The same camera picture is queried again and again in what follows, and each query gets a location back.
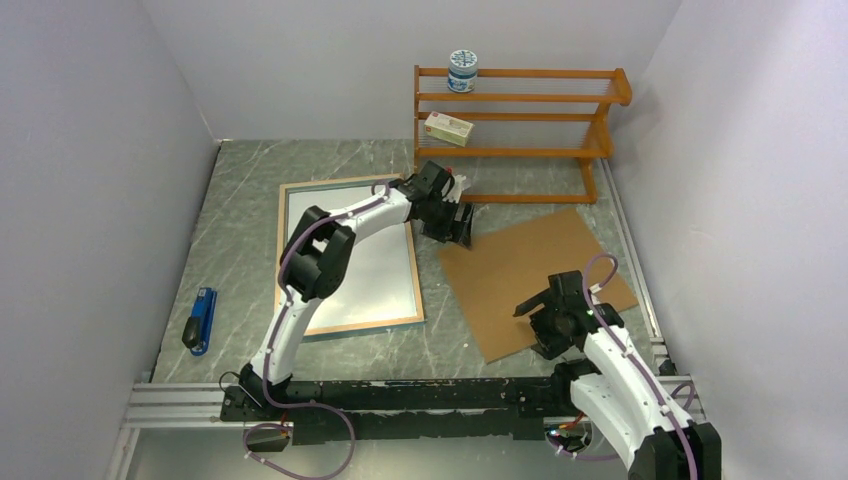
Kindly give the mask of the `small white green box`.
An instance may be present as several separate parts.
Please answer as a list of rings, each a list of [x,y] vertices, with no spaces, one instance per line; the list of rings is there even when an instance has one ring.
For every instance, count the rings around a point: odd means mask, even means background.
[[[465,147],[475,125],[444,113],[431,112],[424,122],[427,136],[451,145]]]

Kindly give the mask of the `hot air balloon photo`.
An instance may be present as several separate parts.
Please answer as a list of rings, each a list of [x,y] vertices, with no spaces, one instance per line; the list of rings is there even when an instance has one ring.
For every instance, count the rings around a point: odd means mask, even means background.
[[[389,175],[283,184],[279,191],[277,253],[281,254],[306,208],[346,207],[371,196]],[[360,241],[340,288],[324,300],[306,335],[360,334],[424,321],[411,226],[395,225]]]

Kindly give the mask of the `blue white ceramic jar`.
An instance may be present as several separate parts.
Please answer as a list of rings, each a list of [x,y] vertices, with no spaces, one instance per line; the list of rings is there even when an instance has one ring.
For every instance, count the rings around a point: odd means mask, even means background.
[[[467,49],[456,50],[449,56],[447,86],[455,93],[470,93],[478,77],[478,57]]]

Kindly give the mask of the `orange wooden shelf rack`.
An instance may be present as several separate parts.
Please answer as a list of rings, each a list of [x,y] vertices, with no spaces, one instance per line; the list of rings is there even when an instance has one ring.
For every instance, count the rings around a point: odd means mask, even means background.
[[[436,158],[572,160],[583,193],[468,193],[475,203],[594,204],[593,164],[615,150],[613,107],[628,106],[633,89],[624,69],[482,68],[469,93],[448,88],[445,67],[413,69],[413,165]],[[473,124],[466,145],[430,136],[426,120],[444,113]]]

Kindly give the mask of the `brown cardboard backing board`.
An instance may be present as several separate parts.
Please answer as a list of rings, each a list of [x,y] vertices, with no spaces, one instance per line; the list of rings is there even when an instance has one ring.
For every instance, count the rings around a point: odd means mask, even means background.
[[[601,245],[575,208],[474,234],[469,249],[450,244],[438,259],[484,361],[536,343],[515,307],[549,287],[548,277],[583,270]]]

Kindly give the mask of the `blue stapler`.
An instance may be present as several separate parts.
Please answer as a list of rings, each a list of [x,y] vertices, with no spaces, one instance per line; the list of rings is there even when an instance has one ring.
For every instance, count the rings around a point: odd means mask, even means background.
[[[202,356],[209,348],[217,296],[213,288],[198,289],[181,335],[181,342],[193,356]]]

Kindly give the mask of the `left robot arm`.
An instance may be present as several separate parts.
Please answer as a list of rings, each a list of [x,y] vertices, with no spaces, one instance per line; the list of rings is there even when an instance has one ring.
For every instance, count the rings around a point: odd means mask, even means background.
[[[474,207],[461,199],[468,187],[466,176],[429,161],[405,179],[373,184],[368,197],[347,207],[305,210],[280,257],[281,295],[272,321],[238,375],[251,412],[272,420],[284,411],[307,326],[321,303],[342,285],[359,242],[418,220],[425,236],[470,248]]]

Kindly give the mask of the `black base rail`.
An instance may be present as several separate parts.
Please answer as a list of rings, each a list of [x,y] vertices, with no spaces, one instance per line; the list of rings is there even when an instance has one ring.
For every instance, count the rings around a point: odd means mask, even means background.
[[[578,410],[551,377],[292,381],[275,405],[238,386],[220,418],[243,425],[286,422],[296,445],[329,441],[509,436],[540,440]]]

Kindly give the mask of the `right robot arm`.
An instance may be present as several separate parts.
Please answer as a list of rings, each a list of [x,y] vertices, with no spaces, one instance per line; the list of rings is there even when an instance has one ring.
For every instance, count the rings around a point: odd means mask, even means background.
[[[587,416],[630,479],[720,479],[722,441],[666,390],[636,351],[615,308],[595,298],[578,271],[554,274],[518,304],[535,334],[534,350],[553,359],[575,347],[583,359],[560,363],[549,392],[561,414]]]

